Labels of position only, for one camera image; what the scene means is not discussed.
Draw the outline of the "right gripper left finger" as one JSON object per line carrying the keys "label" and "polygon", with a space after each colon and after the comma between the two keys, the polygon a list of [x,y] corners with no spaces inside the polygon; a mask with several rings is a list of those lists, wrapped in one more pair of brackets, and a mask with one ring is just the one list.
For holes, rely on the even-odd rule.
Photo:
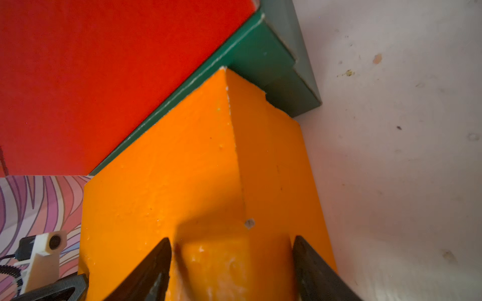
{"label": "right gripper left finger", "polygon": [[171,260],[171,243],[166,237],[105,300],[165,300]]}

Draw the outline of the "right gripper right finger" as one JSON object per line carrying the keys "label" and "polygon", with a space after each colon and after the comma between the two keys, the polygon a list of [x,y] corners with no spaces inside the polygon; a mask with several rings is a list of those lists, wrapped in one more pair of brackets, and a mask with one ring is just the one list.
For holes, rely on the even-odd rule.
{"label": "right gripper right finger", "polygon": [[292,254],[301,300],[362,300],[302,236],[295,238]]}

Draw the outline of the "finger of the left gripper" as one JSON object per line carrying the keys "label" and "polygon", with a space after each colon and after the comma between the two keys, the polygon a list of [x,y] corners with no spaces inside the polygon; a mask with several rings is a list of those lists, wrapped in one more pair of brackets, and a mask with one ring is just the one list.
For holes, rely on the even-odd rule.
{"label": "finger of the left gripper", "polygon": [[85,300],[89,281],[85,274],[64,277],[53,284],[15,297],[12,301]]}

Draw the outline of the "orange shoebox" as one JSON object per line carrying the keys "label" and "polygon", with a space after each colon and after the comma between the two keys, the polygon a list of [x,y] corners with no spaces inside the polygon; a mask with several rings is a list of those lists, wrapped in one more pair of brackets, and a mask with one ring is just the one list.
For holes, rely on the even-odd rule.
{"label": "orange shoebox", "polygon": [[335,267],[299,124],[221,68],[85,185],[79,268],[103,300],[167,237],[168,300],[294,300],[297,236]]}

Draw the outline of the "red shoebox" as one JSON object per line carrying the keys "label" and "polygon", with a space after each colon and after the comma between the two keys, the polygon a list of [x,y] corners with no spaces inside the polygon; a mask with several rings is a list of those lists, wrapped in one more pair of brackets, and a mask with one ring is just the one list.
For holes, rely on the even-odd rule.
{"label": "red shoebox", "polygon": [[1,175],[90,174],[258,1],[2,1]]}

